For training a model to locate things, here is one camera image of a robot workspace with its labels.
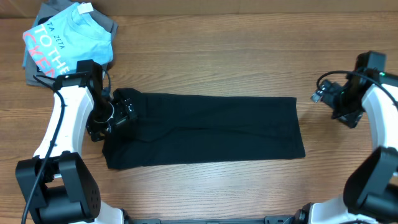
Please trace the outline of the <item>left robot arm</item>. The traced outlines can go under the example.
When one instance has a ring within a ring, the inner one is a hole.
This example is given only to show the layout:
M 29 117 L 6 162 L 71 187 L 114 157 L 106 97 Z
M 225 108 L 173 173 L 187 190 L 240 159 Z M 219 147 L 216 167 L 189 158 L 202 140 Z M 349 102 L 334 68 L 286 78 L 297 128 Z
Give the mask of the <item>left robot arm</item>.
M 34 223 L 132 223 L 125 210 L 102 201 L 81 158 L 86 133 L 102 141 L 137 119 L 130 100 L 113 99 L 103 85 L 106 74 L 93 60 L 81 60 L 75 73 L 46 84 L 54 105 L 45 136 L 33 157 L 16 166 L 25 199 L 22 223 L 28 217 Z

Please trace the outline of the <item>black t-shirt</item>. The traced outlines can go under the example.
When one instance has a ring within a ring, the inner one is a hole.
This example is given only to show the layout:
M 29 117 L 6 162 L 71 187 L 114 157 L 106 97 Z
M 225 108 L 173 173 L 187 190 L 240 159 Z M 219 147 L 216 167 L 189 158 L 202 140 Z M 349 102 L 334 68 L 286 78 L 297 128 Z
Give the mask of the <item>black t-shirt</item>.
M 106 137 L 110 169 L 206 162 L 299 159 L 305 149 L 293 97 L 114 92 L 134 118 Z

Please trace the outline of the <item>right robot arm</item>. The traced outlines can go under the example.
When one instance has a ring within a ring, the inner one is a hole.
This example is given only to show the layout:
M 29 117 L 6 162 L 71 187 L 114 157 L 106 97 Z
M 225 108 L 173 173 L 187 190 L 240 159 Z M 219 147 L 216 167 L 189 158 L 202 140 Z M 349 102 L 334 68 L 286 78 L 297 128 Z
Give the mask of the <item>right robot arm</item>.
M 385 71 L 386 55 L 369 51 L 359 54 L 354 70 L 342 73 L 347 82 L 339 85 L 320 76 L 312 95 L 322 101 L 349 128 L 367 114 L 372 153 L 350 175 L 343 194 L 322 203 L 308 203 L 287 223 L 395 223 L 397 186 L 397 75 Z

